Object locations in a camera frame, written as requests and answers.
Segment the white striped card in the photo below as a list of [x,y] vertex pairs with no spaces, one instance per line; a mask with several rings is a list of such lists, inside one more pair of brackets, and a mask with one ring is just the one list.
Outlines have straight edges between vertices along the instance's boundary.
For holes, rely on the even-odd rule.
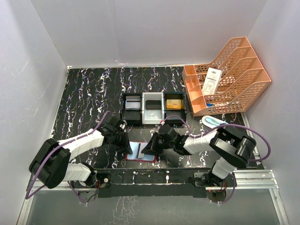
[[146,142],[140,142],[138,144],[138,149],[137,149],[137,156],[136,158],[141,159],[144,158],[144,153],[142,153],[143,149],[147,146]]

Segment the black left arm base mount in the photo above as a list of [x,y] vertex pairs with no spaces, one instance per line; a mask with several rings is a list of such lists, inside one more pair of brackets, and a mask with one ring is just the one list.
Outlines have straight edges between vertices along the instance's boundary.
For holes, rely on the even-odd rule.
[[[72,175],[71,180],[68,181],[69,187],[77,195],[80,203],[86,206],[98,198],[101,188],[109,188],[111,186],[111,175],[108,173],[100,173],[87,164],[72,164],[75,166],[75,175]],[[80,188],[93,188],[94,193],[88,198],[82,197],[84,191]]]

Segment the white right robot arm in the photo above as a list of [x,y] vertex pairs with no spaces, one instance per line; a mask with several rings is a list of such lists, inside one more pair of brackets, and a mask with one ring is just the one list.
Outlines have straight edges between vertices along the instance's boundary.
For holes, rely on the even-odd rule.
[[161,155],[164,150],[172,149],[185,156],[214,150],[220,155],[220,159],[213,164],[208,173],[190,179],[200,186],[220,186],[236,169],[247,167],[255,147],[256,141],[252,137],[228,124],[199,137],[181,135],[174,128],[164,124],[152,135],[142,153]]

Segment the gold magnetic stripe card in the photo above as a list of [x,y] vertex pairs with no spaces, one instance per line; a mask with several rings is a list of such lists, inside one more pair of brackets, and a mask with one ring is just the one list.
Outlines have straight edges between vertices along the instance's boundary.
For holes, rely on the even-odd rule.
[[184,103],[182,99],[167,99],[166,109],[168,110],[182,110],[184,109]]

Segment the red leather card holder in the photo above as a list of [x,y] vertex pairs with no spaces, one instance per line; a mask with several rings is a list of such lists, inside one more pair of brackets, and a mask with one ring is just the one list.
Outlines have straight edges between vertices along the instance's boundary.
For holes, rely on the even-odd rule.
[[126,160],[155,163],[156,156],[142,153],[142,150],[147,146],[147,142],[129,142],[132,154],[125,156]]

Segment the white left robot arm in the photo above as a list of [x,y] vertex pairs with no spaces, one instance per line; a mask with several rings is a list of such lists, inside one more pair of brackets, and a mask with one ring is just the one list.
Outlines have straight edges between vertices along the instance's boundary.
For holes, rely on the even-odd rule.
[[94,169],[84,163],[72,164],[71,161],[94,148],[103,145],[114,151],[132,154],[127,123],[118,117],[111,117],[108,123],[101,123],[87,132],[75,137],[56,141],[47,139],[32,160],[29,172],[36,175],[47,188],[57,187],[63,181],[80,181],[87,187],[96,184]]

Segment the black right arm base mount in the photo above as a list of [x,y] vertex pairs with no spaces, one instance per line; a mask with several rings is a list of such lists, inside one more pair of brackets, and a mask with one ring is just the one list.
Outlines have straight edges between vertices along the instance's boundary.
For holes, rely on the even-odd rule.
[[237,186],[235,175],[230,173],[226,178],[221,179],[209,173],[195,172],[192,177],[187,179],[187,183],[196,188],[208,188],[207,198],[214,203],[223,203],[233,195],[233,190]]

